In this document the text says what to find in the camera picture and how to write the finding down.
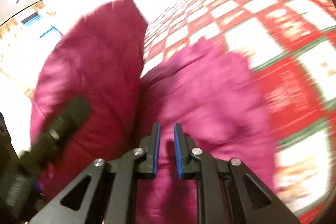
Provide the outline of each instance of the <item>metal screw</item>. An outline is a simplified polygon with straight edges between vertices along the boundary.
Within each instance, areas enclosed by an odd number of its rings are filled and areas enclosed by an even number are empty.
[[[55,130],[52,129],[49,131],[49,133],[55,140],[59,140],[59,135]]]
[[[195,147],[191,150],[191,153],[193,153],[193,155],[200,155],[202,154],[203,150],[201,148]]]
[[[95,160],[93,161],[93,165],[94,165],[95,167],[102,166],[104,163],[105,163],[105,160],[103,160],[103,159],[95,159]]]
[[[242,162],[242,161],[241,161],[240,159],[238,159],[238,158],[233,158],[233,159],[231,160],[231,164],[234,165],[234,166],[238,166],[238,165],[240,165],[241,162]]]
[[[133,149],[134,155],[142,155],[144,150],[142,148],[135,148]]]

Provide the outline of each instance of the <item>triangular cutout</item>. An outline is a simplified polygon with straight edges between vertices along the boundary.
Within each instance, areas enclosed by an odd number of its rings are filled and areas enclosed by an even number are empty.
[[[253,209],[260,209],[271,204],[267,193],[248,174],[243,175],[243,180],[249,194]]]
[[[81,207],[84,195],[90,184],[91,176],[85,176],[64,198],[61,199],[61,205],[78,211]]]

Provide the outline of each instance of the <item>magenta fabric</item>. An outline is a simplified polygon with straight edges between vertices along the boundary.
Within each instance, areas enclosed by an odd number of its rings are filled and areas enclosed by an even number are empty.
[[[215,41],[201,38],[149,71],[140,97],[136,136],[158,121],[161,145],[157,179],[139,182],[138,223],[197,223],[195,182],[178,180],[176,171],[177,122],[198,147],[218,159],[241,158],[273,190],[275,143],[246,58],[223,55]]]
[[[108,3],[80,19],[46,60],[31,112],[31,142],[64,102],[79,94],[91,114],[55,164],[40,178],[52,199],[96,158],[129,149],[143,68],[147,23],[132,0]]]
[[[92,108],[41,177],[47,199],[95,158],[115,159],[137,145],[153,122],[162,129],[159,171],[154,181],[139,182],[137,223],[197,222],[195,182],[177,179],[176,122],[199,147],[219,159],[241,158],[273,189],[268,109],[248,61],[223,55],[215,42],[201,38],[139,79],[146,26],[132,0],[106,4],[82,19],[46,61],[33,102],[32,142],[73,95],[86,96]]]

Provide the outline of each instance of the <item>red and white checkered cloth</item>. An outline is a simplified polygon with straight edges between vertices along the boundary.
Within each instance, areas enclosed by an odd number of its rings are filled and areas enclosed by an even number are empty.
[[[278,196],[302,223],[335,182],[335,17],[329,0],[180,0],[144,42],[142,75],[202,36],[249,57],[271,109]]]

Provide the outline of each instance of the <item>blue gripper pad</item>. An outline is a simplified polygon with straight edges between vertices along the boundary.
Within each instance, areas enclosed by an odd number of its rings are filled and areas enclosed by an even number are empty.
[[[153,157],[154,178],[156,177],[156,174],[158,172],[159,152],[160,152],[160,131],[161,131],[161,127],[160,125],[158,125],[157,132],[156,132],[156,138],[155,138],[154,157]]]
[[[178,178],[183,178],[183,168],[182,168],[182,152],[181,152],[181,145],[180,145],[180,139],[179,134],[177,130],[177,125],[174,125],[174,144],[175,144],[175,156],[176,156],[176,165],[177,165],[177,173]]]

